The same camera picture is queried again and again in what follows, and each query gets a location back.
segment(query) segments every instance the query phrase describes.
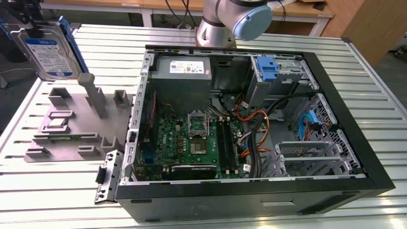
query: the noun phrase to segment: ram slot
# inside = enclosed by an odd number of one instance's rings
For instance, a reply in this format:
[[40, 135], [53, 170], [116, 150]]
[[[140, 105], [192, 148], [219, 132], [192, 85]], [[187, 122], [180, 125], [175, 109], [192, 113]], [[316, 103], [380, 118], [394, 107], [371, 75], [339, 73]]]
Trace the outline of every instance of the ram slot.
[[224, 141], [224, 120], [216, 121], [216, 136], [217, 136], [220, 171], [225, 172], [227, 170], [229, 170], [229, 161], [228, 161], [227, 144]]
[[235, 150], [233, 150], [233, 138], [231, 136], [231, 122], [225, 121], [223, 125], [223, 137], [224, 137], [224, 145], [227, 149], [227, 155], [228, 155], [228, 164], [229, 164], [229, 169], [233, 171], [237, 169], [236, 167], [236, 155], [235, 155]]

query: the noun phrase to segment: blue drive latch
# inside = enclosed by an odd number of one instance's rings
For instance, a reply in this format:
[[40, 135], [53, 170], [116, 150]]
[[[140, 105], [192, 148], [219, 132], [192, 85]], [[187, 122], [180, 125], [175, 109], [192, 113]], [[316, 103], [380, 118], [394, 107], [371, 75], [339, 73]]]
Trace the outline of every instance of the blue drive latch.
[[257, 67], [261, 72], [261, 79], [265, 82], [272, 82], [279, 75], [279, 65], [269, 56], [257, 56]]

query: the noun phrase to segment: floor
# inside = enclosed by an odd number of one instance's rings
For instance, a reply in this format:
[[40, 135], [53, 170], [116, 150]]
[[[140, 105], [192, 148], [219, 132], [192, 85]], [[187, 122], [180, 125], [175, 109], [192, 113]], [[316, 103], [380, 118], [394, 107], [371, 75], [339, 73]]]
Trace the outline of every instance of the floor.
[[[84, 12], [69, 10], [60, 10], [59, 15], [65, 15], [71, 22], [81, 22], [87, 24], [105, 24], [105, 25], [133, 25], [141, 26], [141, 16], [139, 14], [127, 13], [107, 13], [103, 16], [97, 12]], [[200, 23], [200, 18], [193, 17], [196, 23]], [[185, 23], [193, 27], [191, 19], [185, 19]], [[175, 28], [179, 24], [176, 18], [169, 15], [155, 15], [153, 24], [156, 27]], [[9, 83], [5, 89], [0, 88], [0, 134], [7, 127], [7, 124], [19, 108], [19, 105], [31, 89], [36, 80], [35, 71], [31, 70], [29, 62], [12, 63], [8, 61], [5, 54], [15, 48], [12, 42], [5, 35], [0, 33], [0, 75]], [[402, 104], [407, 106], [407, 61], [394, 58], [388, 53], [375, 70], [400, 100]]]

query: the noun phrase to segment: metal bracket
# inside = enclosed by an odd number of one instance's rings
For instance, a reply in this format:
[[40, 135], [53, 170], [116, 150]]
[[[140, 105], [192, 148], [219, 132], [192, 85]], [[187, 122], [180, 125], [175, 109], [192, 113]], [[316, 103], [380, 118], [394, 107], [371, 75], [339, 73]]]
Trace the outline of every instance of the metal bracket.
[[117, 203], [115, 200], [121, 169], [123, 152], [113, 150], [107, 153], [103, 166], [99, 167], [96, 182], [99, 184], [95, 204]]

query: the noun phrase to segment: table leg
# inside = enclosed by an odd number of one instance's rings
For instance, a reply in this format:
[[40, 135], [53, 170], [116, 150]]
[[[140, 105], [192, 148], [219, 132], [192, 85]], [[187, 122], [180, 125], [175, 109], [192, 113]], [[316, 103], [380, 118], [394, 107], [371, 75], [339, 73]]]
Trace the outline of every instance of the table leg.
[[141, 8], [143, 26], [152, 27], [152, 10]]
[[324, 31], [326, 25], [328, 24], [330, 18], [320, 18], [312, 27], [310, 36], [319, 37]]

